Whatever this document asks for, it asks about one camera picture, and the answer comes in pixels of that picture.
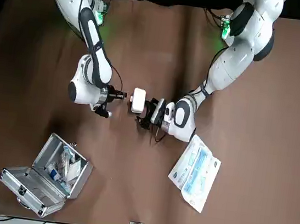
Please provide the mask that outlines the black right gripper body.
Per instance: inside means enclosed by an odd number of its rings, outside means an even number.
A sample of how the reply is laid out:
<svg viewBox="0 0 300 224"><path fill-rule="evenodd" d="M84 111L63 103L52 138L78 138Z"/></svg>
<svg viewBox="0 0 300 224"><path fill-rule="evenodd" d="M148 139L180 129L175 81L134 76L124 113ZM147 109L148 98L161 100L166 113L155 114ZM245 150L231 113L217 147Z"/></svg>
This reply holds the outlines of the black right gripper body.
<svg viewBox="0 0 300 224"><path fill-rule="evenodd" d="M104 101L104 104L107 104L107 103L111 103L113 100L114 100L114 96L115 96L115 88L113 85L108 85L106 88L105 88L105 101Z"/></svg>

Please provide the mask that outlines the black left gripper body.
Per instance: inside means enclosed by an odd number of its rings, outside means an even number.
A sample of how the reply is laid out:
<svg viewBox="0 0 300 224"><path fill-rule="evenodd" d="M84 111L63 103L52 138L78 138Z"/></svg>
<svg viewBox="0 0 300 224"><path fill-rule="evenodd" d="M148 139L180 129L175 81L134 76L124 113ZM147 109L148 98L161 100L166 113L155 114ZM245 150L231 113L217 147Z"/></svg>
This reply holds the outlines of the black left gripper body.
<svg viewBox="0 0 300 224"><path fill-rule="evenodd" d="M164 121L164 117L166 113L165 109L166 109L166 103L163 101L158 101L154 109L154 112L150 116L150 123L160 128L162 122Z"/></svg>

